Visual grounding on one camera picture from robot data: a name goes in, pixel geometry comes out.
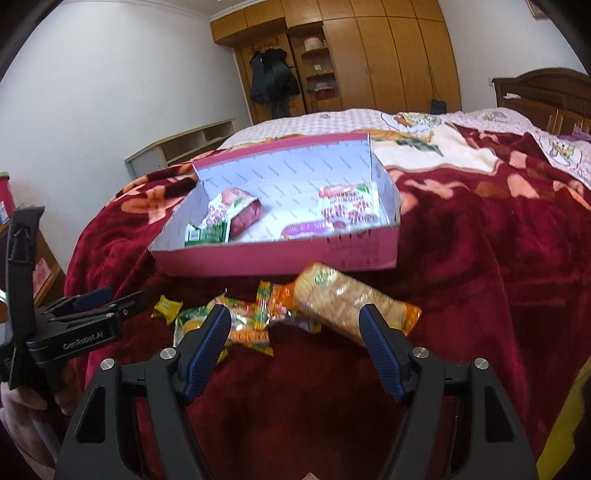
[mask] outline white wall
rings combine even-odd
[[[489,78],[549,67],[585,73],[560,31],[550,20],[532,17],[525,0],[439,0],[439,4],[452,39],[466,112],[496,106]]]
[[[199,125],[250,125],[233,51],[208,20],[149,5],[63,4],[0,83],[0,170],[63,268],[78,236],[131,177],[124,159]]]

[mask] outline ceiling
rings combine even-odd
[[[162,0],[162,3],[173,4],[211,17],[239,4],[254,4],[256,0]]]

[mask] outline wooden headboard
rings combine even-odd
[[[497,106],[517,110],[542,130],[569,135],[591,131],[591,77],[570,69],[542,69],[493,79]]]

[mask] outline cartoon print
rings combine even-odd
[[[551,162],[570,168],[577,168],[581,163],[583,156],[581,150],[570,142],[548,135],[540,138],[540,145]]]
[[[500,122],[505,124],[509,121],[509,118],[499,110],[489,110],[482,114],[482,119],[487,122]]]
[[[441,150],[437,145],[431,143],[433,138],[433,132],[429,132],[425,137],[416,137],[403,132],[394,132],[389,130],[377,130],[375,128],[365,128],[364,132],[369,133],[369,137],[372,141],[392,141],[396,142],[400,146],[407,145],[409,147],[416,148],[423,152],[434,152],[440,157],[443,156]]]
[[[443,121],[438,116],[429,113],[400,112],[396,115],[382,113],[382,120],[389,127],[409,134],[426,132],[443,124]]]
[[[550,157],[555,157],[560,154],[560,156],[568,162],[570,157],[574,155],[574,145],[572,144],[568,144],[562,140],[552,140],[550,145],[552,146]]]

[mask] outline blue gripper pad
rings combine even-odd
[[[111,287],[99,288],[80,295],[72,305],[75,312],[87,312],[110,302],[113,299]]]
[[[375,305],[365,305],[359,312],[359,331],[369,352],[384,391],[402,403],[406,391],[402,386],[401,367],[386,335],[388,326]]]
[[[188,361],[184,360],[179,365],[179,368],[186,365],[186,371],[179,372],[181,379],[187,382],[182,393],[186,403],[192,402],[205,391],[231,326],[230,310],[223,305],[215,305],[201,327],[187,332],[179,343],[178,349],[182,356],[194,352]]]

